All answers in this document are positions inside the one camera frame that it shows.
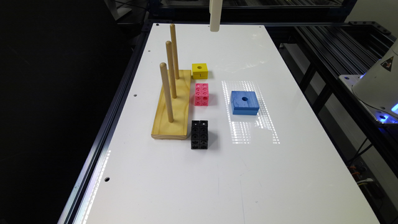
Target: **pink block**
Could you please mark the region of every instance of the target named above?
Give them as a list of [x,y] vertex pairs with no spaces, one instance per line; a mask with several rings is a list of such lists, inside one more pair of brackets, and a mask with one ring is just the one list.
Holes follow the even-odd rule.
[[209,89],[207,83],[195,84],[195,106],[208,106],[209,104]]

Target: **wooden peg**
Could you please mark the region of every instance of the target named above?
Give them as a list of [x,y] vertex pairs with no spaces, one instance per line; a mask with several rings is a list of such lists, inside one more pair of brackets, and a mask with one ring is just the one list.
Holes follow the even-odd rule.
[[177,91],[175,89],[173,52],[172,52],[172,43],[170,41],[166,41],[166,51],[167,51],[167,62],[169,64],[170,88],[171,88],[171,92],[172,92],[172,98],[176,99]]
[[167,116],[169,117],[169,122],[172,123],[174,121],[173,106],[172,106],[172,99],[170,97],[170,86],[169,86],[169,76],[167,75],[167,66],[166,63],[164,62],[160,63],[160,74],[162,75],[163,92],[167,108]]
[[175,25],[174,24],[170,24],[170,33],[172,36],[174,74],[175,74],[175,79],[179,79],[180,78],[180,70],[178,68],[177,38],[175,36]]

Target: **white tabletop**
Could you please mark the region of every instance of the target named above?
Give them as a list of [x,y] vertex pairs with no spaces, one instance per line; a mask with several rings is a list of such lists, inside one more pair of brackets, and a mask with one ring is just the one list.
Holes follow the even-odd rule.
[[[209,69],[189,119],[208,120],[209,149],[150,136],[170,40],[154,25],[83,223],[378,223],[263,26],[176,30],[180,69]],[[233,90],[255,91],[259,114],[232,115]]]

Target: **black lego block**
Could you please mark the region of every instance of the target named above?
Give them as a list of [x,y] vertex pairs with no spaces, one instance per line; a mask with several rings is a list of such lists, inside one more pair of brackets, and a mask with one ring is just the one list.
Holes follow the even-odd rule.
[[207,121],[200,121],[200,126],[201,127],[207,127],[208,126],[208,123],[207,123]]
[[192,121],[191,149],[207,149],[208,138],[208,121]]

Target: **blue square block with hole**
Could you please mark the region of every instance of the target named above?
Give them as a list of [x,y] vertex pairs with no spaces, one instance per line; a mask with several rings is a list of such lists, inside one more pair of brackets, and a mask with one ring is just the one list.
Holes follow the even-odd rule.
[[253,91],[231,92],[232,114],[257,115],[260,107],[256,93]]

